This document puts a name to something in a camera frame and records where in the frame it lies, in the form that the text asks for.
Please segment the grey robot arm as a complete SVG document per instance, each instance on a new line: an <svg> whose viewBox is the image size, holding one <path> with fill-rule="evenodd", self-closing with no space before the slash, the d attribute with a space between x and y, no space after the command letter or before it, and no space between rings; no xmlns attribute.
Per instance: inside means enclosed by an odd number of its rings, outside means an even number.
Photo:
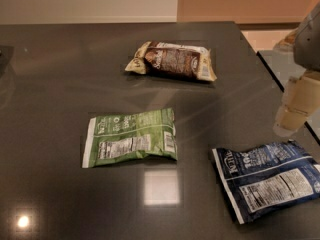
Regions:
<svg viewBox="0 0 320 240"><path fill-rule="evenodd" d="M298 26L293 57L305 72L290 77L285 86L273 126L281 137L294 134L320 107L320 3Z"/></svg>

